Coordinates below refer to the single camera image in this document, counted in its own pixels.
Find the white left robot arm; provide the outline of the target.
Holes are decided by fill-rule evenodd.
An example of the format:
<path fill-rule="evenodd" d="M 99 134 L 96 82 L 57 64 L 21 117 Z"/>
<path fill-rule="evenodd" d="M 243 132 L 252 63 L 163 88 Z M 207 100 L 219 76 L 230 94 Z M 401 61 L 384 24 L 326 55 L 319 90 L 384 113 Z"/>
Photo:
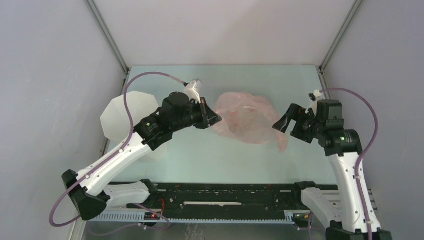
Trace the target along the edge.
<path fill-rule="evenodd" d="M 84 221 L 115 206 L 142 204 L 153 208 L 158 194 L 150 180 L 121 185 L 111 185 L 111 181 L 132 163 L 169 142 L 174 133 L 190 127 L 204 130 L 221 121 L 205 98 L 195 101 L 182 92 L 173 92 L 155 112 L 132 127 L 120 146 L 82 170 L 65 171 L 61 178 L 66 194 Z"/>

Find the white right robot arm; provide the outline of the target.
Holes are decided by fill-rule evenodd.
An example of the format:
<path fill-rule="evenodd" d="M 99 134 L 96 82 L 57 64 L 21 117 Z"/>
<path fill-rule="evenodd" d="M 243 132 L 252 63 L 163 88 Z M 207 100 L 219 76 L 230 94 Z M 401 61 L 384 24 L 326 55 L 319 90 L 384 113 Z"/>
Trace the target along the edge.
<path fill-rule="evenodd" d="M 344 128 L 342 104 L 338 100 L 315 101 L 315 108 L 292 103 L 273 129 L 285 133 L 291 121 L 290 135 L 306 143 L 314 139 L 324 149 L 334 171 L 341 209 L 337 209 L 317 187 L 307 187 L 291 194 L 297 209 L 308 207 L 325 227 L 328 240 L 391 240 L 383 230 L 372 206 L 358 159 L 363 154 L 358 133 Z"/>

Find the white faceted trash bin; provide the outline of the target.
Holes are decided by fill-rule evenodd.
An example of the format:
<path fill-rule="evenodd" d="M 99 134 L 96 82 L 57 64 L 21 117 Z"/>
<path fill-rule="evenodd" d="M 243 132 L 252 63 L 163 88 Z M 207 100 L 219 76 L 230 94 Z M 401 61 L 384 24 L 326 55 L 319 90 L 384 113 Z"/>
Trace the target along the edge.
<path fill-rule="evenodd" d="M 128 92 L 126 99 L 128 108 L 125 108 L 124 96 L 120 95 L 110 101 L 100 116 L 104 136 L 110 141 L 108 151 L 120 146 L 127 138 L 131 126 L 130 119 L 135 126 L 159 107 L 153 95 L 140 91 Z"/>

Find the pink plastic trash bag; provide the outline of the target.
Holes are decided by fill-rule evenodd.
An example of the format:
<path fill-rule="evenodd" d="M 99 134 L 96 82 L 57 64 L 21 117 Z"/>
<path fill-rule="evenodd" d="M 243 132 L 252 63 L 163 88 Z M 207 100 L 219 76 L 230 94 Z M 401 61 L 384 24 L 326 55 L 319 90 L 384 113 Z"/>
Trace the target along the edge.
<path fill-rule="evenodd" d="M 273 129 L 281 117 L 267 98 L 248 92 L 226 92 L 216 100 L 213 110 L 222 118 L 212 127 L 219 136 L 254 145 L 276 142 L 280 153 L 287 149 L 288 137 Z"/>

